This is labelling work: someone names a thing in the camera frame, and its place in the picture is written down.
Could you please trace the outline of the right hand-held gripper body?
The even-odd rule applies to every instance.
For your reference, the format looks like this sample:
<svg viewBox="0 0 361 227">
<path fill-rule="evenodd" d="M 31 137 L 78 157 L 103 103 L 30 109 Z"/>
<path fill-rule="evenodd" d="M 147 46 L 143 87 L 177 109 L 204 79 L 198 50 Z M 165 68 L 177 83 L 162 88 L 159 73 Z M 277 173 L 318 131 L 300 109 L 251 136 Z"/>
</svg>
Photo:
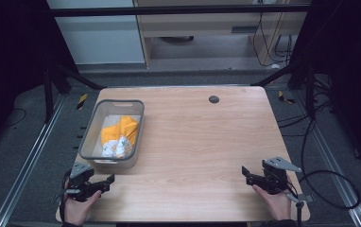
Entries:
<svg viewBox="0 0 361 227">
<path fill-rule="evenodd" d="M 284 158 L 278 156 L 262 161 L 265 175 L 265 191 L 275 195 L 288 188 L 288 177 L 286 171 L 301 173 L 301 168 L 291 164 Z"/>
</svg>

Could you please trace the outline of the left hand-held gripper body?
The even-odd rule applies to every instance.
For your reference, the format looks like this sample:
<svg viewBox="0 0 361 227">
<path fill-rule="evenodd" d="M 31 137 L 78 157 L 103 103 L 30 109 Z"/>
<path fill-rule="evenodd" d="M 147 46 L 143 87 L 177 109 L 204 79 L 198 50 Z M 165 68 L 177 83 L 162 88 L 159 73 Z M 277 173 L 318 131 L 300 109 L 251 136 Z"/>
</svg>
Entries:
<svg viewBox="0 0 361 227">
<path fill-rule="evenodd" d="M 64 176 L 64 198 L 81 202 L 88 200 L 93 195 L 89 180 L 94 174 L 90 165 L 75 162 Z"/>
</svg>

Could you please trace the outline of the person's right hand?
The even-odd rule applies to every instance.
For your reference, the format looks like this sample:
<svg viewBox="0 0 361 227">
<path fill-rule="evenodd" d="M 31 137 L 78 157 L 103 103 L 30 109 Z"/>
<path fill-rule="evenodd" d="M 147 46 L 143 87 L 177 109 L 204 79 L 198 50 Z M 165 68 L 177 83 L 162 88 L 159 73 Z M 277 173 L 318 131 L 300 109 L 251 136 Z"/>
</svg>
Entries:
<svg viewBox="0 0 361 227">
<path fill-rule="evenodd" d="M 264 200 L 269 214 L 274 220 L 291 219 L 291 200 L 285 192 L 271 195 L 256 184 L 252 188 Z"/>
</svg>

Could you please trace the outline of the person's left hand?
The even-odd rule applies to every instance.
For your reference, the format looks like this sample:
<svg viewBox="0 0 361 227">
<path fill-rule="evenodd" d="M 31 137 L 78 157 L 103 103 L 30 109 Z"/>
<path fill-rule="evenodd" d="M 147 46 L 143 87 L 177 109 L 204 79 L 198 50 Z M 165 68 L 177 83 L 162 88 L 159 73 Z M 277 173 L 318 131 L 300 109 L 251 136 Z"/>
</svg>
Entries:
<svg viewBox="0 0 361 227">
<path fill-rule="evenodd" d="M 82 227 L 101 194 L 102 192 L 98 190 L 86 201 L 76 201 L 65 195 L 62 227 Z"/>
</svg>

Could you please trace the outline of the grey plastic basket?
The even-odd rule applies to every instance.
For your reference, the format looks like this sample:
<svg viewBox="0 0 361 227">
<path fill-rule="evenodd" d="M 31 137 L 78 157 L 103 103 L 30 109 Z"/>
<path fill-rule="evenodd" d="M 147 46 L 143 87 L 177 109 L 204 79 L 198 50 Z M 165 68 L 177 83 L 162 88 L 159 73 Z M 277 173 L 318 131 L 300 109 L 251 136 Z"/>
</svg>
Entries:
<svg viewBox="0 0 361 227">
<path fill-rule="evenodd" d="M 88 128 L 82 139 L 78 154 L 94 166 L 130 168 L 135 165 L 142 137 L 145 105 L 141 100 L 100 100 L 94 108 Z M 115 125 L 121 116 L 129 115 L 139 123 L 136 144 L 126 158 L 102 157 L 100 132 L 103 128 Z"/>
</svg>

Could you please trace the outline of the yellow and white cloth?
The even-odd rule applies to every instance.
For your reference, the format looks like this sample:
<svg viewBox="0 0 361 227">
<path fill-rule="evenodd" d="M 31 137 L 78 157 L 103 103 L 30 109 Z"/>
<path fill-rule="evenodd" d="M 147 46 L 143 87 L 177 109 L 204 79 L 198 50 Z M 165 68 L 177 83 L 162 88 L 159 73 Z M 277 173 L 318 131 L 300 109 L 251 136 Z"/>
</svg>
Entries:
<svg viewBox="0 0 361 227">
<path fill-rule="evenodd" d="M 136 144 L 139 123 L 131 116 L 121 116 L 112 126 L 100 132 L 102 157 L 126 158 Z"/>
</svg>

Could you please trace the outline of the yellow and black tape strip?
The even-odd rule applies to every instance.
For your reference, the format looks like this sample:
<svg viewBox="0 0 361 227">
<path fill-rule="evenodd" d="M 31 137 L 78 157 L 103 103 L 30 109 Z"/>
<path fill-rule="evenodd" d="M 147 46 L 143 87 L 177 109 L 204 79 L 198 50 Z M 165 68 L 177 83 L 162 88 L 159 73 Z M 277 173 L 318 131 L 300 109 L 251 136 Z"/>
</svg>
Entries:
<svg viewBox="0 0 361 227">
<path fill-rule="evenodd" d="M 289 103 L 289 104 L 294 104 L 294 103 L 296 103 L 293 98 L 286 98 L 286 97 L 284 96 L 284 93 L 283 93 L 282 91 L 278 91 L 278 99 L 279 99 L 280 101 L 283 101 L 283 102 Z"/>
<path fill-rule="evenodd" d="M 77 103 L 77 110 L 81 110 L 81 109 L 82 109 L 82 107 L 83 107 L 83 105 L 84 105 L 84 103 L 85 103 L 85 101 L 86 101 L 86 99 L 87 99 L 87 96 L 88 96 L 88 94 L 82 94 L 82 95 L 80 96 L 79 101 L 78 101 L 78 103 Z"/>
</svg>

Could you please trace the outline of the black metal stand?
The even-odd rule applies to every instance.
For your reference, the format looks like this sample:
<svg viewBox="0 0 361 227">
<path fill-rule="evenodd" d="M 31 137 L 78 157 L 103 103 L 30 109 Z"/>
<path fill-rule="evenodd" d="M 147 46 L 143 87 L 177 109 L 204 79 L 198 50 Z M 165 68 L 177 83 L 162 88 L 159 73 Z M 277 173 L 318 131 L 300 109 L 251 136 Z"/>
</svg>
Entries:
<svg viewBox="0 0 361 227">
<path fill-rule="evenodd" d="M 43 72 L 45 123 L 52 118 L 54 113 L 53 86 L 56 86 L 60 94 L 68 94 L 71 91 L 71 85 L 67 81 L 67 77 L 75 79 L 93 90 L 104 89 L 104 86 L 86 79 L 80 73 L 67 67 L 58 64 L 48 64 Z"/>
<path fill-rule="evenodd" d="M 289 63 L 286 67 L 278 70 L 269 77 L 258 82 L 252 83 L 252 86 L 267 86 L 271 81 L 280 78 L 285 74 L 290 74 L 288 87 L 292 90 L 299 89 L 305 83 L 305 110 L 311 119 L 315 118 L 314 108 L 314 64 L 310 61 L 295 61 Z"/>
</svg>

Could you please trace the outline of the dark curtain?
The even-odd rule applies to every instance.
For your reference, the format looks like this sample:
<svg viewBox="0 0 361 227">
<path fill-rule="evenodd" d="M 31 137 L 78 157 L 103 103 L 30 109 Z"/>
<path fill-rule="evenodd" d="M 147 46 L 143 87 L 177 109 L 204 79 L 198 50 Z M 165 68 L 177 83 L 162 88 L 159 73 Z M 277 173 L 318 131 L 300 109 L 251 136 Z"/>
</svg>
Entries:
<svg viewBox="0 0 361 227">
<path fill-rule="evenodd" d="M 332 97 L 361 153 L 361 0 L 311 0 L 293 62 L 332 80 Z"/>
<path fill-rule="evenodd" d="M 0 130 L 15 98 L 43 84 L 43 63 L 38 61 L 30 33 L 47 47 L 49 60 L 77 71 L 56 20 L 26 13 L 48 8 L 47 0 L 0 0 Z"/>
</svg>

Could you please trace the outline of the white cabinet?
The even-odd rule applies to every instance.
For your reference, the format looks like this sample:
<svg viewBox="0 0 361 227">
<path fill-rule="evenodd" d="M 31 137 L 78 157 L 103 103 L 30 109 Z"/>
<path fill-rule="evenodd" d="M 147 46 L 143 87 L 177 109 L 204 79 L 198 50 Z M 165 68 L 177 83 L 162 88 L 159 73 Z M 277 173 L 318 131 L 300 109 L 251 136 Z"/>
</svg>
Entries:
<svg viewBox="0 0 361 227">
<path fill-rule="evenodd" d="M 132 0 L 47 0 L 51 9 L 133 7 Z M 135 16 L 57 17 L 76 65 L 144 63 Z"/>
</svg>

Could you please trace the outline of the light wooden desk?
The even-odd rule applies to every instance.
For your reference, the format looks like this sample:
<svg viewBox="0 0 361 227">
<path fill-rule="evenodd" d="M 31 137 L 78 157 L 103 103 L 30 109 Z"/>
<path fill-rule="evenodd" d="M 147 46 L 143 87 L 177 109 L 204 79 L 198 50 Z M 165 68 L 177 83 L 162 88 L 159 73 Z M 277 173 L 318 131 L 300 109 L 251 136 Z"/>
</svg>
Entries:
<svg viewBox="0 0 361 227">
<path fill-rule="evenodd" d="M 132 0 L 136 7 L 302 4 L 311 0 Z M 275 60 L 279 37 L 298 35 L 303 12 L 140 15 L 144 38 L 248 35 L 261 64 Z"/>
</svg>

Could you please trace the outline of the aluminium floor rail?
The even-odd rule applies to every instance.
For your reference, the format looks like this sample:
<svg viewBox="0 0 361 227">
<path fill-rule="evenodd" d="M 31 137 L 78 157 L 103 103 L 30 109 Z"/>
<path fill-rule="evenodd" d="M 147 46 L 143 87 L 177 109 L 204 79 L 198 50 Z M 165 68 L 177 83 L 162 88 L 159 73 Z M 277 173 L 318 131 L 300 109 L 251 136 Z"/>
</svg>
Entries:
<svg viewBox="0 0 361 227">
<path fill-rule="evenodd" d="M 13 210 L 16 207 L 18 200 L 21 198 L 23 191 L 30 175 L 37 164 L 43 148 L 53 130 L 62 110 L 63 103 L 66 99 L 65 95 L 58 95 L 57 101 L 54 104 L 53 113 L 48 121 L 43 124 L 43 127 L 33 144 L 33 147 L 26 157 L 26 160 L 17 175 L 9 193 L 4 202 L 0 206 L 0 227 L 6 227 Z"/>
<path fill-rule="evenodd" d="M 318 146 L 318 152 L 330 171 L 343 175 L 343 171 L 337 163 L 335 156 L 332 154 L 330 147 L 328 146 L 320 128 L 317 123 L 314 122 L 311 127 L 314 140 Z M 349 214 L 356 227 L 361 227 L 361 204 L 358 201 L 358 197 L 353 190 L 353 187 L 346 180 L 341 179 L 338 176 L 333 176 L 335 187 L 346 206 L 353 206 L 357 203 L 357 206 L 349 210 Z"/>
</svg>

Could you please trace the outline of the black horizontal frame bar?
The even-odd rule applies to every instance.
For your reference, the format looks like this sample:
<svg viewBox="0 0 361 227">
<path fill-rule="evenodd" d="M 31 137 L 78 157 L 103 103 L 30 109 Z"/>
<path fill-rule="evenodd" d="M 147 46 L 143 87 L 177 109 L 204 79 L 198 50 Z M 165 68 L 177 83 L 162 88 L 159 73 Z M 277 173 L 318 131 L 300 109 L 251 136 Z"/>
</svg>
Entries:
<svg viewBox="0 0 361 227">
<path fill-rule="evenodd" d="M 128 15 L 172 15 L 172 14 L 214 14 L 214 13 L 256 13 L 256 12 L 302 12 L 310 4 L 284 5 L 221 5 L 221 6 L 171 6 L 136 8 L 97 9 L 49 9 L 45 13 L 54 17 L 78 16 L 128 16 Z"/>
</svg>

